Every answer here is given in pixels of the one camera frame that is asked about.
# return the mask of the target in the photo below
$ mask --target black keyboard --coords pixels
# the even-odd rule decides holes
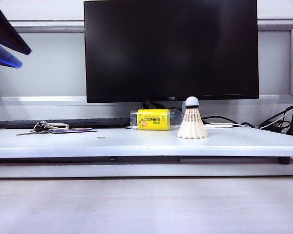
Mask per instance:
[[[129,118],[87,118],[87,119],[48,119],[48,123],[66,123],[70,128],[124,128],[130,125]],[[0,121],[0,128],[32,129],[40,120]]]

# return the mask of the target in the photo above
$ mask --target white shuttlecock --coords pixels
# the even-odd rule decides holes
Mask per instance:
[[[207,131],[199,112],[199,101],[196,97],[188,97],[186,100],[186,112],[177,136],[189,139],[207,138]]]

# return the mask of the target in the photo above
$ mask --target yellow label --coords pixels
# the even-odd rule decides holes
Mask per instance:
[[[170,126],[169,109],[139,110],[137,120],[140,130],[168,130]]]

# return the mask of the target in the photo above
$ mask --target keychain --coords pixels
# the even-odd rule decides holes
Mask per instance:
[[[66,123],[48,123],[46,121],[38,122],[29,133],[17,134],[17,136],[49,133],[52,129],[69,129],[69,125]]]

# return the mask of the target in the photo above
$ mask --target black monitor screen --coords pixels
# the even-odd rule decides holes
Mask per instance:
[[[258,98],[256,0],[84,2],[87,102]]]

